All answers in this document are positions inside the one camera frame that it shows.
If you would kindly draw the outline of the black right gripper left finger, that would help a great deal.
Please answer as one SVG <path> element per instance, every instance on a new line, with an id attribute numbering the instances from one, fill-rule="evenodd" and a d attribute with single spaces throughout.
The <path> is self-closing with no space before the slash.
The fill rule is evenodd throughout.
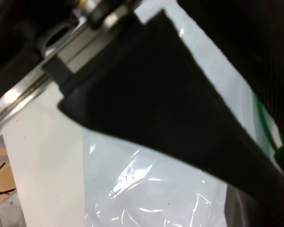
<path id="1" fill-rule="evenodd" d="M 43 70 L 78 124 L 179 159 L 229 183 L 251 227 L 284 227 L 284 176 L 248 135 L 164 11 L 143 24 L 114 12 L 76 69 L 58 56 Z"/>

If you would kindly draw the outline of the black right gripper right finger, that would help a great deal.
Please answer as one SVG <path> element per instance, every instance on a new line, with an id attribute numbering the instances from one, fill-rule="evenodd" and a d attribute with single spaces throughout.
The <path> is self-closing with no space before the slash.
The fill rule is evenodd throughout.
<path id="1" fill-rule="evenodd" d="M 284 135 L 284 0 L 180 0 Z"/>

